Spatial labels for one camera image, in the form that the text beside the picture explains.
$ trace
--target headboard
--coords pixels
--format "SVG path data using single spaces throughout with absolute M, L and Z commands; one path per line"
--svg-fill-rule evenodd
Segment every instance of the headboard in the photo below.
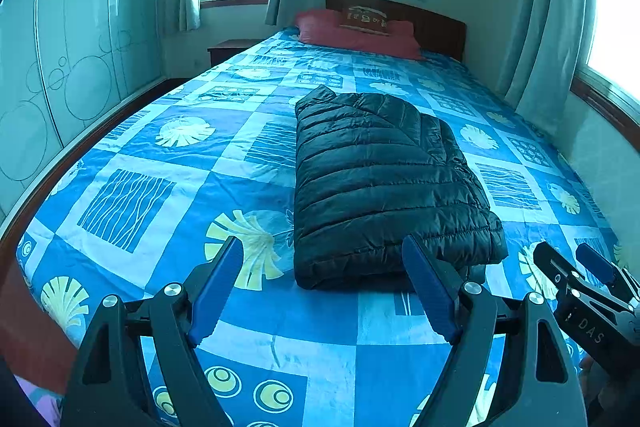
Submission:
M 462 60 L 466 39 L 463 22 L 388 0 L 326 0 L 329 10 L 342 11 L 349 6 L 367 6 L 386 13 L 389 20 L 410 21 L 414 24 L 414 37 L 421 48 Z

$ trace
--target blue patterned bed sheet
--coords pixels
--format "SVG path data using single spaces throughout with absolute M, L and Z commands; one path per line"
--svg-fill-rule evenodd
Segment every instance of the blue patterned bed sheet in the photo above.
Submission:
M 105 295 L 154 295 L 235 235 L 242 271 L 215 332 L 196 350 L 234 424 L 408 427 L 449 345 L 415 295 L 296 285 L 300 98 L 320 84 L 389 93 L 449 123 L 504 224 L 510 254 L 487 269 L 496 295 L 536 290 L 554 308 L 553 285 L 532 263 L 535 246 L 549 242 L 586 273 L 577 245 L 612 259 L 616 238 L 562 156 L 457 61 L 309 46 L 296 34 L 277 33 L 114 128 L 58 182 L 18 261 L 36 301 L 79 344 Z M 566 345 L 577 364 L 580 348 Z M 159 412 L 175 423 L 153 342 L 143 346 Z M 497 337 L 469 425 L 486 416 L 503 346 Z

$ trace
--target black puffer jacket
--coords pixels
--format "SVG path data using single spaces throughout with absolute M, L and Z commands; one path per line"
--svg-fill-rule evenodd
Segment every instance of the black puffer jacket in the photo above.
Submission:
M 507 256 L 449 126 L 388 94 L 320 86 L 296 104 L 294 271 L 303 288 L 403 273 L 416 232 L 456 269 Z

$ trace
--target nightstand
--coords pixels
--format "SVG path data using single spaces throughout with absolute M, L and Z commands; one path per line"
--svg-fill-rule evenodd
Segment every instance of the nightstand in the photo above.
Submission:
M 260 42 L 260 39 L 232 39 L 208 48 L 207 51 L 211 57 L 211 67 L 213 68 L 218 64 L 222 64 L 225 60 L 229 60 L 231 57 L 248 50 L 258 42 Z

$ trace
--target metal screw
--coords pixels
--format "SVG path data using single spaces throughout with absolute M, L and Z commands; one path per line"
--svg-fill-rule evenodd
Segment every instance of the metal screw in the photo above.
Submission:
M 172 282 L 164 287 L 164 294 L 173 297 L 178 295 L 182 291 L 182 286 L 180 286 L 177 282 Z
M 477 282 L 467 282 L 465 283 L 465 291 L 471 295 L 478 295 L 482 291 L 482 286 Z
M 533 304 L 543 304 L 545 302 L 545 298 L 538 292 L 531 292 L 529 294 L 529 300 L 533 302 Z
M 104 299 L 102 299 L 102 305 L 105 308 L 113 308 L 118 303 L 118 296 L 116 295 L 107 295 Z

